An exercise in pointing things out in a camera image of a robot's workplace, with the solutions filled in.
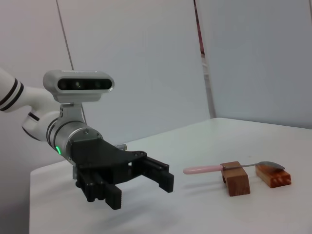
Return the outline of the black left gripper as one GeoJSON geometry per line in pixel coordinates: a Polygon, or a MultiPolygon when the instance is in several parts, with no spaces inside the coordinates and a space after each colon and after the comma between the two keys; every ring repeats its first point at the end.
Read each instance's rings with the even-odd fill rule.
{"type": "Polygon", "coordinates": [[[123,151],[103,139],[73,141],[70,157],[75,163],[77,187],[88,202],[105,200],[113,210],[121,208],[122,191],[113,183],[144,176],[171,193],[174,175],[169,165],[147,157],[144,151],[123,151]]]}

